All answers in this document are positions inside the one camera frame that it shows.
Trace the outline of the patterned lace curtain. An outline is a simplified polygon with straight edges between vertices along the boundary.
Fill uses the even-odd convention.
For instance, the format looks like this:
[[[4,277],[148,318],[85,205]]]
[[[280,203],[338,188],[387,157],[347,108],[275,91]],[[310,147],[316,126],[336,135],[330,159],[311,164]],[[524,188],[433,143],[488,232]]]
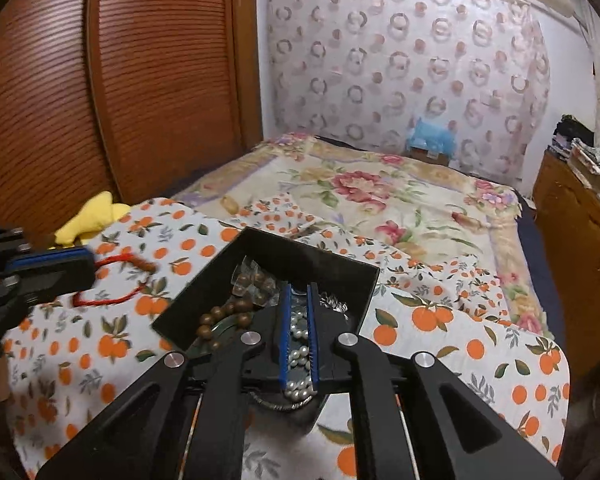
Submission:
[[[550,94],[524,0],[268,0],[266,39],[279,131],[399,154],[422,118],[454,168],[521,181]]]

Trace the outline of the blue plush toy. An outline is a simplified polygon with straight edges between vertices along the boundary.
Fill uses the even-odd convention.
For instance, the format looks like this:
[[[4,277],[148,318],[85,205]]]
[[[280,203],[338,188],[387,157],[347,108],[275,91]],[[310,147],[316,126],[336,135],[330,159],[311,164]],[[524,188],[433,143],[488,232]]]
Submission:
[[[431,125],[419,118],[413,133],[407,139],[406,148],[408,150],[418,148],[435,155],[452,158],[456,151],[455,134],[448,128]]]

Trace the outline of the stack of clothes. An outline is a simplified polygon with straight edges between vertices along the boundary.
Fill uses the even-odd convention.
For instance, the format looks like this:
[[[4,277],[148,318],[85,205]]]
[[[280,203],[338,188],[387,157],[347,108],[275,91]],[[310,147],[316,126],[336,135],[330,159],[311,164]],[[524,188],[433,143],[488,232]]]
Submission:
[[[548,151],[565,162],[600,200],[600,148],[596,148],[593,141],[594,133],[588,127],[571,115],[562,115]]]

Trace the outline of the wooden louvered wardrobe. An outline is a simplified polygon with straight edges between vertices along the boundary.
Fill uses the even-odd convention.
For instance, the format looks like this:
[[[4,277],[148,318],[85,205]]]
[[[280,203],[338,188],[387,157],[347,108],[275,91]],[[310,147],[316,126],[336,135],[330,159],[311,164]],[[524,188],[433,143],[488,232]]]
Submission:
[[[0,0],[0,226],[174,191],[263,138],[256,0]]]

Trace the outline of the orange print bed sheet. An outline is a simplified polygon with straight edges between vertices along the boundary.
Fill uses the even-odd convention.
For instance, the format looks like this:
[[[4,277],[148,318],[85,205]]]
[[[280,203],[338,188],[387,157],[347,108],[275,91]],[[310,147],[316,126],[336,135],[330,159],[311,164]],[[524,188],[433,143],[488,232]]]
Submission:
[[[285,195],[246,216],[248,226],[263,223],[274,235],[378,266],[363,335],[396,356],[433,354],[542,456],[559,460],[567,359],[556,342],[505,315],[498,278],[473,256],[418,262],[328,226]],[[7,423],[28,474],[173,349],[152,323],[241,226],[166,198],[148,200],[92,241],[110,263],[86,293],[85,307],[61,297],[37,306],[7,334]]]

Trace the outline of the yellow plush toy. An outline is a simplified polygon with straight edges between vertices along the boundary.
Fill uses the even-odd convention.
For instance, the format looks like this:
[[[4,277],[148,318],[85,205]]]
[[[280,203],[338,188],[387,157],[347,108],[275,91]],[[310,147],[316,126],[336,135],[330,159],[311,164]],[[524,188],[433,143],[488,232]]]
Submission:
[[[92,238],[122,219],[131,207],[115,203],[109,191],[90,198],[68,222],[55,232],[55,244],[61,247],[86,245]]]

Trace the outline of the black square jewelry box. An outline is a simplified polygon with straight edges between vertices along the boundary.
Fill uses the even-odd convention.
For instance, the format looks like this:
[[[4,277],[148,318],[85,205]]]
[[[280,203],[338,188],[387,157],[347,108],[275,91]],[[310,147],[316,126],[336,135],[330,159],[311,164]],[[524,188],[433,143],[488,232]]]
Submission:
[[[346,364],[334,356],[332,347],[340,334],[356,334],[360,330],[378,275],[377,266],[351,255],[338,255],[300,240],[247,228],[183,288],[152,327],[186,353],[198,336],[209,336],[215,323],[236,314],[240,332],[235,339],[246,330],[255,330],[265,342],[264,351],[245,368],[249,391],[283,393],[294,400],[314,396],[301,410],[280,413],[300,431],[307,432],[317,422],[328,396],[336,390],[337,379],[346,370]],[[278,382],[277,354],[277,312],[283,282],[291,286],[285,390]],[[315,306],[320,345],[320,383],[316,391],[310,377],[306,322],[306,286],[311,282],[316,284],[320,297]]]

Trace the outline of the wooden sideboard cabinet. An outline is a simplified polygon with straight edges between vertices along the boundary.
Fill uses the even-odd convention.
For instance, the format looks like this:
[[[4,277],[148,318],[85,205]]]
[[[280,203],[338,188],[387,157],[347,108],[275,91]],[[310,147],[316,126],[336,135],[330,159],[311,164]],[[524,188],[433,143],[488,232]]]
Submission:
[[[544,154],[533,200],[562,302],[571,374],[579,378],[600,362],[600,200],[551,152]]]

